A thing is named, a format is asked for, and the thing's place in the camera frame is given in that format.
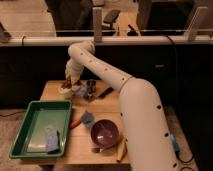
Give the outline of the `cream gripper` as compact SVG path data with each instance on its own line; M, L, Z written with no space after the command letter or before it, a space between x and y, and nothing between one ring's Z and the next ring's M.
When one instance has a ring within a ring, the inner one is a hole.
M70 59L65 68L65 78L70 79L70 88L80 86L80 76L83 73L83 66L73 59Z

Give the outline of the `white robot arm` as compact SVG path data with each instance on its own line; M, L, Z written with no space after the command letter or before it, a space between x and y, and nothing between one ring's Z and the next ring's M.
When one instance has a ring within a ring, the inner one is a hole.
M115 68L94 56L90 41L73 43L71 78L86 67L119 92L121 119L131 171L179 171L170 131L156 88L144 79Z

